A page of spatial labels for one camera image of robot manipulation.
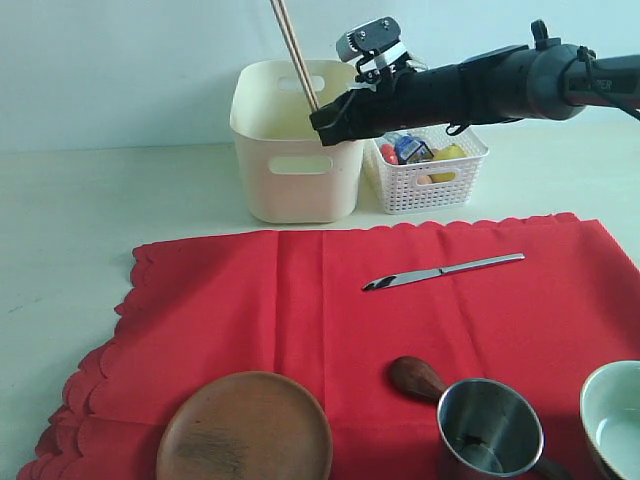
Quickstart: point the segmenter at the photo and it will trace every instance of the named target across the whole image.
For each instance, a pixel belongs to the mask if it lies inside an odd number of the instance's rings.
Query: white table
[[[66,379],[112,336],[138,245],[570,211],[640,265],[640,125],[538,125],[476,130],[491,153],[463,208],[385,215],[364,180],[356,212],[322,227],[253,219],[231,145],[0,156],[0,480],[33,458]]]

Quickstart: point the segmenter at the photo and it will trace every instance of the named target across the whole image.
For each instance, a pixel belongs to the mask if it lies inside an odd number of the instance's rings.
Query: metal cup
[[[438,403],[443,480],[514,478],[542,456],[544,434],[529,403],[512,388],[472,378],[451,385]]]

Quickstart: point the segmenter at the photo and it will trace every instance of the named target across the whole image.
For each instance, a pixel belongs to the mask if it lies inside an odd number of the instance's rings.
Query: ceramic bowl
[[[640,478],[640,361],[614,362],[593,372],[582,386],[580,417],[605,478]]]

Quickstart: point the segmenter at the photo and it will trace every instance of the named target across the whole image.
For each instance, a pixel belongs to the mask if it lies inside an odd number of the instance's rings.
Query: white wall
[[[384,15],[433,66],[552,34],[638,53],[637,0],[288,0],[307,58]],[[0,151],[230,141],[240,69],[286,58],[268,0],[1,0]],[[579,121],[619,119],[593,109]]]

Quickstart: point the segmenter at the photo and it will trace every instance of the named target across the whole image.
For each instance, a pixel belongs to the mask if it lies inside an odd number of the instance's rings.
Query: white basket
[[[401,214],[464,205],[471,198],[473,186],[489,148],[470,128],[455,137],[445,126],[409,130],[424,139],[429,147],[443,149],[452,143],[460,145],[467,157],[453,160],[392,165],[387,163],[374,141],[365,146],[364,168],[380,203],[388,214]],[[423,185],[425,175],[454,173],[449,182]]]
[[[355,69],[309,60],[320,104],[335,100]],[[290,61],[245,68],[233,97],[230,125],[247,203],[269,223],[328,223],[356,207],[364,141],[323,147]]]

